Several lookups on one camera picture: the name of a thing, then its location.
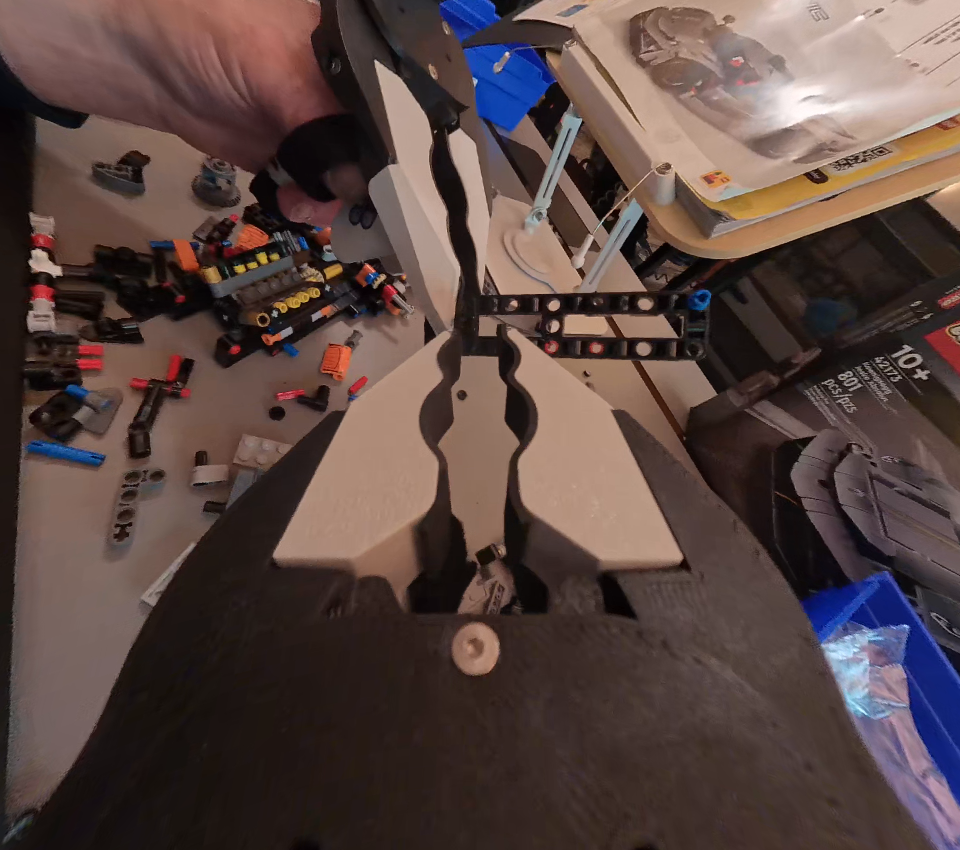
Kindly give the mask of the lego set box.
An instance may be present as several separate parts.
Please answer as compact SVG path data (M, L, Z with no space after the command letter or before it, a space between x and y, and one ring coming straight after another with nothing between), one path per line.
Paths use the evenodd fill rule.
M958 271L690 412L687 446L801 598L888 572L958 656Z

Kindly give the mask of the white book stand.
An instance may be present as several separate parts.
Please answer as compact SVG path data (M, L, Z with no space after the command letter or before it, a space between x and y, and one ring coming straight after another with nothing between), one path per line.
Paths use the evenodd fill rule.
M650 229L674 250L695 260L753 257L918 196L943 189L958 192L959 156L954 153L875 179L826 201L708 238L677 201L654 202L651 177L641 183L642 176L664 159L652 158L639 122L591 56L570 40L561 52L546 51L545 59L620 178L628 187L639 185L633 195L643 207Z

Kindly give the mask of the plain blue plastic bin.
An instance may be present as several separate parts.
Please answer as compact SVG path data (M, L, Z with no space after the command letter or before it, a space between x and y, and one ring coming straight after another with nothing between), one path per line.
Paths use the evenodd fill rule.
M500 19L491 0L446 0L438 9L461 44Z

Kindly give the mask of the lego instruction booklet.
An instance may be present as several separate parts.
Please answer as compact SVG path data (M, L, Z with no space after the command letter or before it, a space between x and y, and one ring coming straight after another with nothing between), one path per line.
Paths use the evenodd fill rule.
M540 0L708 237L958 153L958 0Z

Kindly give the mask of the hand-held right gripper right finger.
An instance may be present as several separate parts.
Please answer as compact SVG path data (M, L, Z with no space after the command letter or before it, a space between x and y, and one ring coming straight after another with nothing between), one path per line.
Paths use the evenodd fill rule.
M601 580L674 571L685 556L615 409L515 329L499 329L507 474L504 545L520 612L564 588L603 608Z

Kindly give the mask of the blue bin with tag label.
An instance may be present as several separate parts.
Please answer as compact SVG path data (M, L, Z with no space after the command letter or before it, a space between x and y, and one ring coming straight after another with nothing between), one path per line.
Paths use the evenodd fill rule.
M513 130L545 95L555 78L528 44L485 45L465 49L479 116Z

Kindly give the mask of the black perforated mat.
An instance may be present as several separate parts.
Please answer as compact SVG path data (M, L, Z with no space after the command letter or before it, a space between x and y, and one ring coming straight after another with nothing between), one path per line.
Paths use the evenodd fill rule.
M25 354L27 258L33 203L35 125L21 111L1 111L1 814L6 819L11 721L16 550L18 435Z

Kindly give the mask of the grey lego gear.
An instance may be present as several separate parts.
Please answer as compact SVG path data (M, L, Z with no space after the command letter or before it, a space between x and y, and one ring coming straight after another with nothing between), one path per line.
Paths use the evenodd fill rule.
M234 165L211 155L201 162L191 191L199 202L214 208L232 208L241 199Z

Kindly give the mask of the black lego frame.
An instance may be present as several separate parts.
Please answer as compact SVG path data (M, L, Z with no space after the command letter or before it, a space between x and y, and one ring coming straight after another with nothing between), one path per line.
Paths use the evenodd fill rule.
M462 352L466 356L495 357L500 337L480 333L482 318L534 316L534 348L552 359L629 362L699 362L707 353L710 308L703 314L687 308L688 293L678 292L569 292L494 294L470 299L465 311ZM573 335L565 329L569 316L662 316L673 338L603 338Z

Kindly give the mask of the person's left hand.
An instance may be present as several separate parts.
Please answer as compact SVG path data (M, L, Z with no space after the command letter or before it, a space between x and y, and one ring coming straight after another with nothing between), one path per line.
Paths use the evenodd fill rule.
M348 114L321 74L302 0L1 0L1 52L40 99L179 137L251 173L288 134ZM340 157L327 199L278 191L295 221L327 226L367 194Z

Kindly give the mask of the empty clear plastic bags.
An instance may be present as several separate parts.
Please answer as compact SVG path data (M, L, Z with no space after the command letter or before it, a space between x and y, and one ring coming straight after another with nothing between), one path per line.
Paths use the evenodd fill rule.
M915 721L906 625L848 623L822 643L846 710L899 802L936 848L959 847L959 805Z

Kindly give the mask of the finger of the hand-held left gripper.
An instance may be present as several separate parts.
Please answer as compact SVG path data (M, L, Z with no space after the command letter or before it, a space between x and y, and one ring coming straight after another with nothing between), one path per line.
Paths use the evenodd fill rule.
M402 78L375 65L395 160L375 175L369 195L390 245L411 281L416 306L437 333L453 329L462 268L450 240L449 209L431 163L426 113Z
M446 138L452 162L454 208L450 225L456 227L455 252L471 291L481 294L487 271L488 243L492 216L492 191L486 177L486 155L462 126Z

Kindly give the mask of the person's left forearm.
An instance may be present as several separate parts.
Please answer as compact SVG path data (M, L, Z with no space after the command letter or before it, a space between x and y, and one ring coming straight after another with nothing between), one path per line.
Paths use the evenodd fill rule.
M58 107L35 95L1 57L1 107L30 114L52 124L76 129L84 125L89 114Z

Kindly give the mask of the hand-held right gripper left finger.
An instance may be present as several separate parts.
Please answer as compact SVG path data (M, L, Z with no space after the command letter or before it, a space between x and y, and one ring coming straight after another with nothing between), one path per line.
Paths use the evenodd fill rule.
M443 332L345 411L273 551L280 567L449 591L467 546L440 448L453 424L461 335Z

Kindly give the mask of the blue bin holding plastic bags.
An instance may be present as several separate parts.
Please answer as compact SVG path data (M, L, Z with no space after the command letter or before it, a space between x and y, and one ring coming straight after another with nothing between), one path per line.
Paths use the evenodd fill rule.
M876 574L811 596L802 605L821 646L848 623L870 629L909 627L904 667L918 733L958 801L958 673L894 579Z

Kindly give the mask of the lego car chassis assembly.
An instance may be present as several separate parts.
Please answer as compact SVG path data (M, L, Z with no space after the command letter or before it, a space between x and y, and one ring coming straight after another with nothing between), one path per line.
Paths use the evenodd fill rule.
M295 356L340 320L417 314L403 272L378 258L342 261L328 229L283 223L256 204L217 220L195 258L221 327L213 360L224 369L256 353Z

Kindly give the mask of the light grey studded lego plate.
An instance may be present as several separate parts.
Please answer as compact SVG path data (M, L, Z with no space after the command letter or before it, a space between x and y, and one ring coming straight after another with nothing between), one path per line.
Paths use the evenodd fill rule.
M232 463L237 467L266 472L282 460L292 447L291 444L270 438L243 434L236 445Z

